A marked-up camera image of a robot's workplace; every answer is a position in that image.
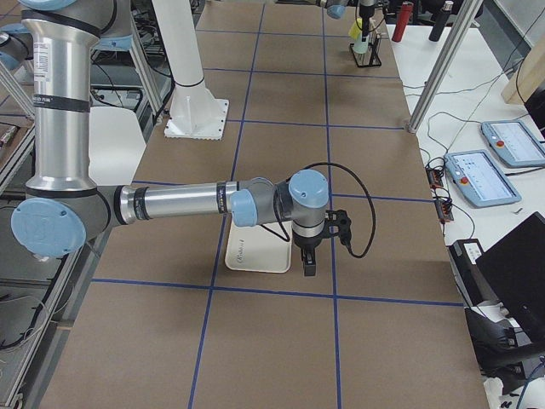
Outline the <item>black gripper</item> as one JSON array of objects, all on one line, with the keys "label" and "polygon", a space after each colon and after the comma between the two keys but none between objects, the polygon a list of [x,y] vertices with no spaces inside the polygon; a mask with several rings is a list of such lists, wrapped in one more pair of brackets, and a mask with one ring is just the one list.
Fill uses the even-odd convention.
[{"label": "black gripper", "polygon": [[374,16],[376,0],[359,0],[359,16],[362,18],[362,41],[367,42],[370,33],[370,19]]},{"label": "black gripper", "polygon": [[316,256],[315,248],[318,247],[323,239],[326,239],[325,233],[319,233],[316,236],[304,237],[293,231],[293,240],[295,245],[301,251],[301,260],[303,265],[303,273],[305,277],[313,277],[316,275]]}]

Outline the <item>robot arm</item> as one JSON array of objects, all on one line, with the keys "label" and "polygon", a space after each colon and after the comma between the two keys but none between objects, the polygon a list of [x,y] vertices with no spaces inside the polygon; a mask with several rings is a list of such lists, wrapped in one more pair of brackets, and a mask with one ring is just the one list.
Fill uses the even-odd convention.
[{"label": "robot arm", "polygon": [[[310,1],[310,4],[325,9],[330,18],[339,20],[344,15],[349,2],[344,0],[315,0]],[[370,35],[370,19],[374,16],[375,9],[376,1],[374,0],[359,0],[355,5],[355,10],[358,12],[356,19],[361,19],[360,23],[356,23],[356,26],[361,31],[361,38],[364,43],[368,41]]]},{"label": "robot arm", "polygon": [[230,214],[238,227],[290,222],[304,273],[329,224],[326,178],[300,170],[288,181],[263,178],[181,187],[100,187],[89,174],[90,55],[100,40],[130,36],[127,1],[24,1],[33,38],[36,171],[11,216],[30,252],[61,257],[107,228],[138,220]]}]

